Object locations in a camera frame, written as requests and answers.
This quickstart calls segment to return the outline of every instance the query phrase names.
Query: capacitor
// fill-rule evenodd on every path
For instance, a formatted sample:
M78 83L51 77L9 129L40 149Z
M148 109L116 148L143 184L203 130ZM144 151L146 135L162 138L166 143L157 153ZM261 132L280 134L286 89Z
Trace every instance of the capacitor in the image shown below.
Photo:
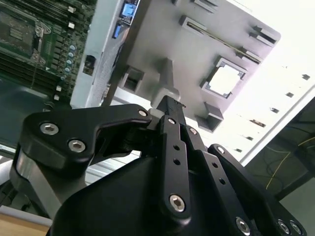
M73 50L73 51L75 51L76 50L76 47L74 46L74 45L70 45L70 50Z
M66 67L66 68L64 69L64 71L67 72L67 73L69 73L69 72L71 71L71 68Z

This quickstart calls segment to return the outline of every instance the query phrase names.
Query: green circuit board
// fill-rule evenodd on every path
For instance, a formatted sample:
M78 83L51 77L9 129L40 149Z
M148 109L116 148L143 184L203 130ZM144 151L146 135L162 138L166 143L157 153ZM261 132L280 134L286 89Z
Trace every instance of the green circuit board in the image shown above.
M68 100L94 11L93 0L0 0L0 74Z

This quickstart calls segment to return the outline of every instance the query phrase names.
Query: silver bolt head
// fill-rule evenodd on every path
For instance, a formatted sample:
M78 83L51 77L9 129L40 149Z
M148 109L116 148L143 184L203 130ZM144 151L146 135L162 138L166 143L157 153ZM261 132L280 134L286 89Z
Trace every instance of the silver bolt head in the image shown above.
M301 229L300 229L294 222L291 221L290 224L291 224L292 228L293 228L299 235L302 234Z
M148 114L145 111L139 110L139 114L146 117Z
M217 147L217 148L218 148L219 152L221 152L222 154L225 153L225 151L223 150L223 148L221 148L221 147Z
M170 122L171 124L175 124L176 123L175 120L173 120L171 118L168 119L168 122Z
M286 224L285 224L282 220L279 220L279 221L278 221L278 224L279 224L280 228L281 228L287 235L290 234L289 228L286 226Z
M236 226L238 229L246 236L251 235L251 229L249 228L248 224L240 217L236 217Z
M194 128L190 128L189 130L190 130L190 132L193 133L193 134L197 134L197 133L198 133L197 130L195 130Z
M177 212L183 212L185 210L184 200L180 196L171 195L169 197L169 202Z
M52 123L43 123L40 125L40 131L44 134L54 135L59 132L59 128Z
M77 152L77 153L83 152L86 148L85 144L80 140L71 140L68 143L68 146L71 151Z

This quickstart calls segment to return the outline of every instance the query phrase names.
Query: black metal bracket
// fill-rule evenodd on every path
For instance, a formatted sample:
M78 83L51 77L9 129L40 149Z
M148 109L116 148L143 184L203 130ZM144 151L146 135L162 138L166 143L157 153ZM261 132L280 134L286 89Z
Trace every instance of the black metal bracket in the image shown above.
M20 145L33 160L62 175L77 177L94 156L103 156L115 135L150 122L151 115L135 104L38 113L25 119ZM73 140L81 141L78 146L84 146L84 150L72 151L69 143ZM117 153L119 143L113 145Z
M21 176L15 179L28 180L52 212L50 236L306 236L224 147L206 150L199 133L186 125L181 104L170 98L162 103L162 118L138 105L26 118L14 162ZM61 183L76 183L89 164L132 150L141 157L88 187L56 186L54 175ZM37 181L32 170L49 179ZM57 197L58 208L47 206L43 183L50 184L45 189Z
M306 235L303 226L222 146L211 145L208 152L217 156L231 181L247 215L255 220L263 235Z

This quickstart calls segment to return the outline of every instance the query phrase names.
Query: yellow cable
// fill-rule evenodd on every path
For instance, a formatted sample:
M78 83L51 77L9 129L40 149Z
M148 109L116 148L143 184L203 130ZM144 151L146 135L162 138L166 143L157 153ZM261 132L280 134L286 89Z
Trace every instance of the yellow cable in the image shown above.
M315 137L312 137L312 138L310 138L310 139L305 140L304 142L301 142L298 146L301 146L301 145L303 145L304 143L307 143L307 142L309 142L309 141L311 141L311 140L313 140L313 139L315 139Z
M298 145L298 147L301 146L301 145L303 145L303 144L305 144L305 143L307 143L307 142L309 142L309 141L311 141L311 140L313 140L313 139L315 139L315 137L312 137L312 138L310 138L310 139L307 139L307 140L301 142L301 143ZM268 189L268 187L269 187L269 185L271 184L271 181L273 180L273 178L275 177L275 175L276 175L278 169L280 168L280 166L282 165L282 163L290 156L290 154L291 154L291 152L288 152L287 155L284 157L284 159L280 162L280 164L279 164L278 167L276 168L275 172L272 174L272 176L271 176L271 178L270 178L270 180L269 180L269 182L268 182L268 184L267 184L267 186L266 186L266 189Z
M271 151L278 152L278 153L288 153L289 152L289 151L277 151L277 150L274 150L274 149L272 149L271 147L268 147L268 146L266 146L266 148L268 148Z
M285 158L280 162L280 164L279 164L278 167L276 168L275 172L272 174L272 176L271 176L271 178L270 178L270 180L269 180L269 182L268 182L268 184L267 184L267 186L266 186L266 189L268 189L268 187L269 187L269 185L271 184L271 181L273 180L273 178L275 177L275 175L276 175L278 169L280 168L280 166L282 165L282 163L288 158L288 156L290 156L290 154L291 154L291 152L289 152L289 153L285 156Z

